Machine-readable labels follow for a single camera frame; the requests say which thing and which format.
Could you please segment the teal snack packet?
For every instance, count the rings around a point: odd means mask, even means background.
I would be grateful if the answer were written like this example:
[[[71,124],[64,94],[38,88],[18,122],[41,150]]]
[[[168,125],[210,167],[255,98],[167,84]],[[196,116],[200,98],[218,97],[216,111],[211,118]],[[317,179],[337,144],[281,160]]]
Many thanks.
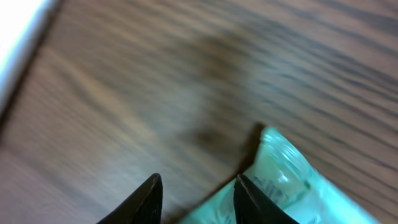
[[[243,173],[298,223],[377,223],[314,169],[278,130],[262,130],[254,163]],[[236,177],[182,219],[182,223],[236,223]]]

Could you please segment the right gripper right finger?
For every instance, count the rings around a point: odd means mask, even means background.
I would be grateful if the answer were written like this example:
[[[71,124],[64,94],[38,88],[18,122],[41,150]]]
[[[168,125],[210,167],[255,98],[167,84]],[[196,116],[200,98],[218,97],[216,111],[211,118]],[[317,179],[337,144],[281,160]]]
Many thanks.
[[[233,204],[237,224],[298,224],[243,174],[236,178]]]

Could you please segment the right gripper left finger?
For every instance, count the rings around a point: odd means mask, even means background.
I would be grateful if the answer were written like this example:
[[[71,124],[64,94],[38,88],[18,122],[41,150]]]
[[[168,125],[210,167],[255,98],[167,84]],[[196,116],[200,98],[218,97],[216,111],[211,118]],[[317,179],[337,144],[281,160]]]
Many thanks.
[[[154,173],[98,224],[160,224],[162,198],[162,179]]]

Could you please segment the white cream tube gold cap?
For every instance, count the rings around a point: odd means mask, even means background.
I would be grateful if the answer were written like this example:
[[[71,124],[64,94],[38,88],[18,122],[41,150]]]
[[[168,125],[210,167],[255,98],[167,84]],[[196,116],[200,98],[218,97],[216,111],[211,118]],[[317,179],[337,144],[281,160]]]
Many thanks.
[[[39,43],[56,0],[1,0],[1,111]]]

